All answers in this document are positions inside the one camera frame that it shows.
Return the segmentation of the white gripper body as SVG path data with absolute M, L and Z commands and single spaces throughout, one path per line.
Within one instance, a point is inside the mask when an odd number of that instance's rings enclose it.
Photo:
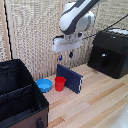
M 82 44 L 82 38 L 67 40 L 64 36 L 58 36 L 53 39 L 52 51 L 55 53 L 73 50 L 79 48 Z

